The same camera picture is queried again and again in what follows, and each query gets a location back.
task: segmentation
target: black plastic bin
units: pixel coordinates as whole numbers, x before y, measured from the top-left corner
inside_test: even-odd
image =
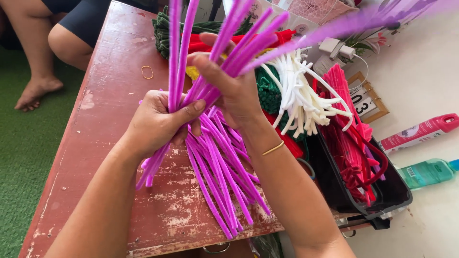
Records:
[[[377,180],[371,185],[376,201],[371,207],[358,205],[345,187],[323,135],[319,132],[317,135],[309,136],[306,138],[306,143],[309,149],[309,162],[316,173],[320,188],[328,205],[336,211],[360,213],[366,219],[371,220],[413,201],[411,191],[389,161],[384,173],[386,180]],[[370,143],[379,148],[374,139]]]

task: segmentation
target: forearm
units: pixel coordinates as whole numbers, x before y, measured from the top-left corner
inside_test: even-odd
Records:
[[[276,217],[297,246],[326,244],[340,235],[322,194],[301,165],[283,145],[266,119],[242,130],[252,166]]]
[[[46,258],[126,257],[135,172],[140,160],[120,143],[110,151]]]

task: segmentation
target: foot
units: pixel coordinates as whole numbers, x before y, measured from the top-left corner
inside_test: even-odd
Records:
[[[48,92],[62,88],[64,84],[54,76],[39,79],[30,79],[15,109],[27,112],[40,106],[40,98]]]

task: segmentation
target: green plastic bottle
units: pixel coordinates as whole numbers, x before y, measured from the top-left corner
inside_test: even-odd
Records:
[[[410,189],[448,181],[459,170],[459,159],[451,162],[432,158],[398,170]]]

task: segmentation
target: pink spray can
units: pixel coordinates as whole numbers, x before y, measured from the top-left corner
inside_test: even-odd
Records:
[[[459,127],[455,113],[431,118],[378,142],[386,154],[444,135]]]

